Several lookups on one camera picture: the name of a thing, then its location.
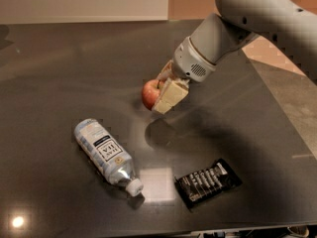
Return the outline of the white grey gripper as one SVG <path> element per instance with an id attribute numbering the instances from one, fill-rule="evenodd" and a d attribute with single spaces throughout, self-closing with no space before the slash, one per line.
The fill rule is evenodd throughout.
<path id="1" fill-rule="evenodd" d="M 190 79 L 194 82 L 204 81 L 215 71 L 215 66 L 192 45 L 189 37 L 175 50 L 172 60 L 169 60 L 157 76 L 157 80 L 165 81 L 153 111 L 165 114 L 183 100 L 189 92 Z M 173 75 L 186 79 L 171 79 Z"/>

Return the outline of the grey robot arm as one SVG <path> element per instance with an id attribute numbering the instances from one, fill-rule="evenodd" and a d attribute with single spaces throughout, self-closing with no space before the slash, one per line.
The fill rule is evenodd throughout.
<path id="1" fill-rule="evenodd" d="M 157 77 L 159 96 L 151 109 L 168 112 L 191 82 L 202 82 L 228 53 L 260 35 L 309 79 L 317 79 L 317 15 L 291 0 L 215 0 L 210 14 L 174 51 Z"/>

